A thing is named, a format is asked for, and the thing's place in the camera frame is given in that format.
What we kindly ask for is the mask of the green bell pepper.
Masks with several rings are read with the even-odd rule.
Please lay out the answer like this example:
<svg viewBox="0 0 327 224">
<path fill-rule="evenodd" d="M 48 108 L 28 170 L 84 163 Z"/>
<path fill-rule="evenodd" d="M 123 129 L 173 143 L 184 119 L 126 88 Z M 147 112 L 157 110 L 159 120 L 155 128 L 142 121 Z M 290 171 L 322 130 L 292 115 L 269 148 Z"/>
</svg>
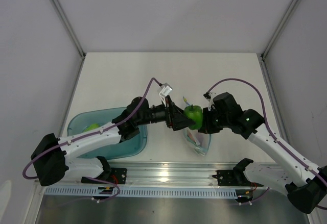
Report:
<svg viewBox="0 0 327 224">
<path fill-rule="evenodd" d="M 195 124 L 189 126 L 190 130 L 198 130 L 202 127 L 203 112 L 202 108 L 198 105 L 189 105 L 184 109 L 184 115 L 191 119 Z"/>
</svg>

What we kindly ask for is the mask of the clear zip top bag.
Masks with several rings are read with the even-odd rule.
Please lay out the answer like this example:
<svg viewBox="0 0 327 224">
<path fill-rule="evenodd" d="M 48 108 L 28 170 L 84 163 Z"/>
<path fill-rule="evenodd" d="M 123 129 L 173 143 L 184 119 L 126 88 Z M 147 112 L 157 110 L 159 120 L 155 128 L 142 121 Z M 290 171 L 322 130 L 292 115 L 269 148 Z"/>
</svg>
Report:
<svg viewBox="0 0 327 224">
<path fill-rule="evenodd" d="M 183 97 L 185 107 L 193 105 Z M 199 155 L 206 156 L 211 144 L 212 135 L 202 134 L 198 130 L 190 130 L 189 127 L 183 129 L 183 136 L 187 144 Z"/>
</svg>

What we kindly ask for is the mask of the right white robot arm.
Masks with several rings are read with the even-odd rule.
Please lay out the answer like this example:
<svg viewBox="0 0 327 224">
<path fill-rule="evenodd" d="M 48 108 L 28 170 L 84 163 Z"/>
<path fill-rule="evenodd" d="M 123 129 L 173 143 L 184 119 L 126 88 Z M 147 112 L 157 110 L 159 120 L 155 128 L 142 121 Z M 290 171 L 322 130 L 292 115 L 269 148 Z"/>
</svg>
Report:
<svg viewBox="0 0 327 224">
<path fill-rule="evenodd" d="M 243 110 L 232 94 L 206 92 L 209 106 L 203 109 L 200 133 L 215 134 L 224 128 L 262 149 L 282 169 L 281 172 L 249 163 L 233 172 L 239 185 L 256 182 L 285 195 L 299 211 L 310 214 L 326 196 L 326 167 L 306 159 L 282 138 L 254 109 Z"/>
</svg>

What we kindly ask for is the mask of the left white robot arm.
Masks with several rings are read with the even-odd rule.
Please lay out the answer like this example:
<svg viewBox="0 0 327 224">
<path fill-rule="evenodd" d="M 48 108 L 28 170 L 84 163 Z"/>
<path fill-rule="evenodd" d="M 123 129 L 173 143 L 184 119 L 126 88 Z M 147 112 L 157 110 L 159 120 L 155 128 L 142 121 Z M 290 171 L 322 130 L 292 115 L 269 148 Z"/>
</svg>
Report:
<svg viewBox="0 0 327 224">
<path fill-rule="evenodd" d="M 173 131 L 193 126 L 169 96 L 158 106 L 149 106 L 144 97 L 136 97 L 126 109 L 111 122 L 75 136 L 45 135 L 31 155 L 31 162 L 41 186 L 60 182 L 106 183 L 112 180 L 112 168 L 104 156 L 82 158 L 98 148 L 120 144 L 139 134 L 139 127 L 165 122 Z"/>
</svg>

